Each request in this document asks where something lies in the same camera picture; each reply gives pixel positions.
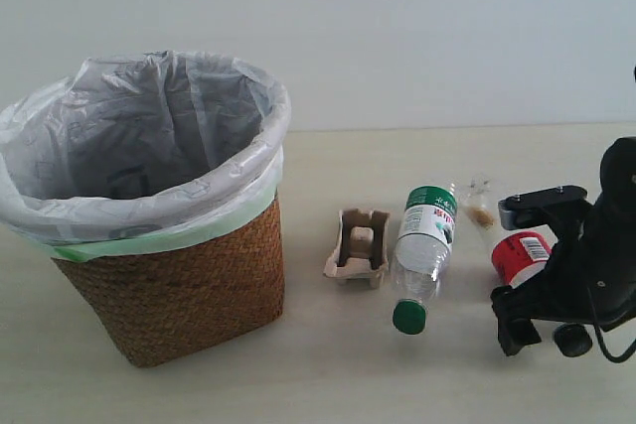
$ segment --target green bottle cap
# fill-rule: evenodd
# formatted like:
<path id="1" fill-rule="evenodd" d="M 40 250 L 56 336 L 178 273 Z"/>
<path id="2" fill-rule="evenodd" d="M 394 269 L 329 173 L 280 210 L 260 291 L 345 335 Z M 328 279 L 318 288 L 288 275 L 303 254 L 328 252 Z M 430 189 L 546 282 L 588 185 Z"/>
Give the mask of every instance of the green bottle cap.
<path id="1" fill-rule="evenodd" d="M 426 311 L 417 302 L 400 300 L 394 308 L 394 326 L 407 335 L 417 335 L 426 325 Z"/>

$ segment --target egg carton piece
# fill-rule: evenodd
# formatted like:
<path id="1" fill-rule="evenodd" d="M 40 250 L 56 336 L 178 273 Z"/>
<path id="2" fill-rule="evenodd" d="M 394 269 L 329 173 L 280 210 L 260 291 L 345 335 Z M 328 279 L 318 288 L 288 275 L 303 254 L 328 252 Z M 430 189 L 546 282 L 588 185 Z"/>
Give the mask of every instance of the egg carton piece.
<path id="1" fill-rule="evenodd" d="M 389 269 L 389 217 L 382 211 L 340 210 L 336 248 L 327 258 L 323 275 L 341 285 L 352 279 L 366 279 L 372 288 L 379 288 Z"/>

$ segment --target white wall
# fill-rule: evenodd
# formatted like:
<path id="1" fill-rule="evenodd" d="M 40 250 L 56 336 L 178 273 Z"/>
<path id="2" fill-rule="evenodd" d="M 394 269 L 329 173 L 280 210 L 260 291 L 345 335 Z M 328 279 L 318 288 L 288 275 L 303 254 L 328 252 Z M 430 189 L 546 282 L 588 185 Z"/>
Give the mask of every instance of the white wall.
<path id="1" fill-rule="evenodd" d="M 274 72 L 294 129 L 636 119 L 636 0 L 0 0 L 0 104 L 88 56 Z"/>

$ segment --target green label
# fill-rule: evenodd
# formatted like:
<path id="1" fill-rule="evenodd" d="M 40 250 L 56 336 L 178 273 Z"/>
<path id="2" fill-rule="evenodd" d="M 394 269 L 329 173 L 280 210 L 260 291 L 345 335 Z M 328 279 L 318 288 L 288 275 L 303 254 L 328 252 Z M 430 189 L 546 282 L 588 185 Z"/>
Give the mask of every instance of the green label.
<path id="1" fill-rule="evenodd" d="M 407 210 L 413 206 L 436 206 L 450 214 L 453 219 L 457 215 L 457 201 L 453 195 L 435 186 L 413 189 L 408 195 L 404 209 Z"/>

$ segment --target barcode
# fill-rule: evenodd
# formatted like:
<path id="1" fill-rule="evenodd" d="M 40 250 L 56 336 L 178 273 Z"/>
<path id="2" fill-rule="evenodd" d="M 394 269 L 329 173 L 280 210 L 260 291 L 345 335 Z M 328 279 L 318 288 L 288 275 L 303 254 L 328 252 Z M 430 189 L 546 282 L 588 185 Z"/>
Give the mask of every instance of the barcode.
<path id="1" fill-rule="evenodd" d="M 404 216 L 404 232 L 414 232 L 419 230 L 421 222 L 422 207 L 410 208 Z"/>
<path id="2" fill-rule="evenodd" d="M 530 255 L 533 261 L 548 260 L 550 255 L 544 245 L 535 237 L 525 237 L 520 239 L 521 244 Z"/>

